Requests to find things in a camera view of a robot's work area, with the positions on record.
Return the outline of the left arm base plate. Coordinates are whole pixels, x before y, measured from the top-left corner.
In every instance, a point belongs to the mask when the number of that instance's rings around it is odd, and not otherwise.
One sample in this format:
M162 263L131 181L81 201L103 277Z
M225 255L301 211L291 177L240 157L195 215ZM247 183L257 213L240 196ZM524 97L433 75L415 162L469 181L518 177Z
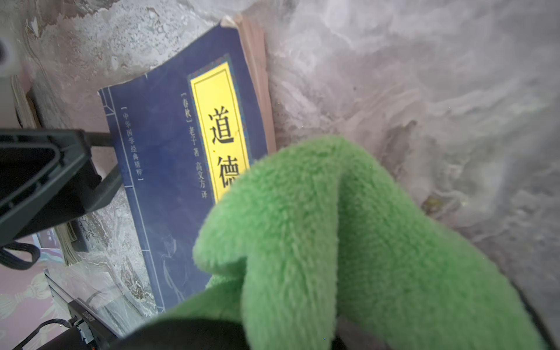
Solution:
M41 345L39 349L108 349L119 338L118 334L100 316L86 306L84 300L73 298L56 282L48 270L45 277L51 293L61 299L69 311L69 319L54 318L42 322L14 349L24 349L45 328L58 325L64 331L53 340Z

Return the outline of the white book blue swirl cover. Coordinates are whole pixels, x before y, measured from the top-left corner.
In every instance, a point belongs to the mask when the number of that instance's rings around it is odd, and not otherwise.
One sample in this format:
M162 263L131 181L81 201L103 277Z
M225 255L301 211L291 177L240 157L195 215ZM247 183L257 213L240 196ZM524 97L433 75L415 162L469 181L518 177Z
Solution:
M24 129L40 129L42 124L37 116L33 101L26 95L16 75L10 77L10 87L15 102L15 111L20 126Z

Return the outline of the green cloth with black trim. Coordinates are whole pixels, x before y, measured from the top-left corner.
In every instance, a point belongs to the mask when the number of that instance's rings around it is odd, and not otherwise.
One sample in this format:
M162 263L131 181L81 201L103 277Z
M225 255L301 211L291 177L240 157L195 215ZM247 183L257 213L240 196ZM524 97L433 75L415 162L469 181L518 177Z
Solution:
M193 248L202 293L114 349L346 349L344 319L391 349L552 349L519 291L340 137L255 163Z

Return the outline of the dark blue book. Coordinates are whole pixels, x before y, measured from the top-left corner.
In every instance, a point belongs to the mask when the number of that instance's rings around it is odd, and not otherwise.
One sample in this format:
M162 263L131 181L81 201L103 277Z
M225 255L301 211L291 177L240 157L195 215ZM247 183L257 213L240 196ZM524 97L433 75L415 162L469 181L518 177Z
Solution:
M204 289L192 258L214 204L277 149L263 29L242 15L99 90L158 312Z

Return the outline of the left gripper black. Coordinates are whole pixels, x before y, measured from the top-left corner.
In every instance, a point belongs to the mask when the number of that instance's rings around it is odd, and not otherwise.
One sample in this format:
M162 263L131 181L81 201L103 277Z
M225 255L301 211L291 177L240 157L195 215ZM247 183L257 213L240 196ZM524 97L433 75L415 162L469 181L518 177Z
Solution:
M91 150L112 146L108 133L1 130L1 245L107 206L122 175L98 175Z

